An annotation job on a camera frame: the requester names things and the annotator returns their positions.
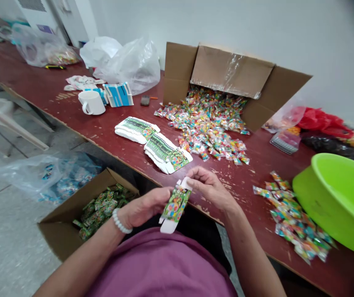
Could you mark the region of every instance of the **red table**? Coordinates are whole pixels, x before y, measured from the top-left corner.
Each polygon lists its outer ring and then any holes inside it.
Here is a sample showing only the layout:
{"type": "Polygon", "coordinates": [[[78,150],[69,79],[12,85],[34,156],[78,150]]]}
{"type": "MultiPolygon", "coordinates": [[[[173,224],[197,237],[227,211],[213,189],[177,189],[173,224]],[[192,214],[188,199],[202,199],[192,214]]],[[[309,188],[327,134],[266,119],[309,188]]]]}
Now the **red table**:
{"type": "MultiPolygon", "coordinates": [[[[144,154],[143,145],[114,133],[116,124],[128,116],[134,116],[158,125],[161,133],[178,145],[177,136],[181,134],[180,130],[170,128],[165,118],[153,115],[163,99],[163,74],[160,83],[144,93],[159,98],[151,100],[149,107],[140,105],[139,95],[133,98],[134,106],[108,106],[106,112],[99,116],[85,115],[78,101],[78,92],[63,90],[67,84],[65,79],[73,75],[89,73],[83,63],[68,66],[65,71],[29,66],[15,46],[8,42],[0,43],[0,83],[8,91],[11,90],[160,186],[174,186],[178,179],[182,179],[186,172],[196,165],[216,173],[244,210],[267,255],[330,295],[354,296],[354,252],[338,244],[339,249],[331,250],[327,263],[316,258],[311,266],[306,264],[294,252],[292,244],[274,233],[275,222],[269,213],[272,206],[252,192],[252,185],[263,187],[265,181],[272,180],[269,175],[272,170],[291,181],[310,164],[311,156],[314,155],[312,150],[301,145],[297,153],[288,156],[269,144],[271,135],[264,130],[259,130],[251,136],[231,132],[233,138],[245,142],[247,156],[250,158],[249,165],[235,166],[231,161],[217,161],[214,158],[204,163],[198,155],[193,155],[193,161],[189,165],[167,175],[144,154]]],[[[209,217],[222,223],[219,220],[219,211],[197,193],[191,196],[190,202],[209,217]]]]}

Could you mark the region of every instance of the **pink shirt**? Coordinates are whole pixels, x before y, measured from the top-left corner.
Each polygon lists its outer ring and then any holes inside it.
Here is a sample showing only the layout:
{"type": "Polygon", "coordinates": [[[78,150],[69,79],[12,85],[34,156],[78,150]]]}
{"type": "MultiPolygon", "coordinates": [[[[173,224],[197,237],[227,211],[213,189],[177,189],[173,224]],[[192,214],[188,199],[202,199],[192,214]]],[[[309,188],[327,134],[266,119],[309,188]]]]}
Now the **pink shirt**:
{"type": "Polygon", "coordinates": [[[87,296],[237,296],[224,267],[195,240],[159,227],[142,231],[112,254],[87,296]]]}

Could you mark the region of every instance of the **paper box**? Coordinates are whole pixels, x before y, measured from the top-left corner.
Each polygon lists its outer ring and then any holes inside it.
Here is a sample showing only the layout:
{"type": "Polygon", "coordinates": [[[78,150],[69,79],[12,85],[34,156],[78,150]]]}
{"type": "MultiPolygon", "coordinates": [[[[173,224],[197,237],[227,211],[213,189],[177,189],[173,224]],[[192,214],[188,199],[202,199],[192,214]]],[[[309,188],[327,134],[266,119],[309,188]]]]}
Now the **paper box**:
{"type": "Polygon", "coordinates": [[[163,100],[180,104],[190,83],[246,96],[252,99],[243,109],[242,120],[256,131],[311,77],[228,49],[168,42],[163,100]]]}
{"type": "Polygon", "coordinates": [[[72,221],[80,220],[82,209],[107,187],[117,183],[136,193],[136,197],[139,195],[132,184],[107,168],[38,223],[48,245],[61,261],[65,261],[84,242],[72,221]]]}

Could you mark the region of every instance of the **white bead bracelet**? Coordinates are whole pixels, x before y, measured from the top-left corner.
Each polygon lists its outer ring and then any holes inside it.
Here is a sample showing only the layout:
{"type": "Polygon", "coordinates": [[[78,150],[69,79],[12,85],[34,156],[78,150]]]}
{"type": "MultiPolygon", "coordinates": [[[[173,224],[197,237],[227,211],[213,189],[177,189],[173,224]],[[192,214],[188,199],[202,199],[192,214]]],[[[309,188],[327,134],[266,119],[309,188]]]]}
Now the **white bead bracelet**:
{"type": "Polygon", "coordinates": [[[115,224],[118,226],[119,230],[122,231],[125,234],[129,234],[133,231],[133,229],[127,229],[125,226],[122,225],[122,223],[119,221],[118,218],[118,211],[120,208],[115,208],[114,211],[112,212],[112,218],[114,219],[115,224]]]}

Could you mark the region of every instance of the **red plastic bag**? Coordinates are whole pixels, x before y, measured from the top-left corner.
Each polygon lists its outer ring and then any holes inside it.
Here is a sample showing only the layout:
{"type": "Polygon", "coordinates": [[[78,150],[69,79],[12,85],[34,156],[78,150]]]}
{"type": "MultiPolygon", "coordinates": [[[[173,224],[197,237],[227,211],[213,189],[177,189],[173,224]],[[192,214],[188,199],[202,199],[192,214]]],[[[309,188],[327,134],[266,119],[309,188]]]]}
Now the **red plastic bag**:
{"type": "Polygon", "coordinates": [[[321,110],[306,107],[306,111],[298,126],[306,130],[318,130],[328,135],[351,138],[353,131],[343,125],[343,120],[321,110]]]}

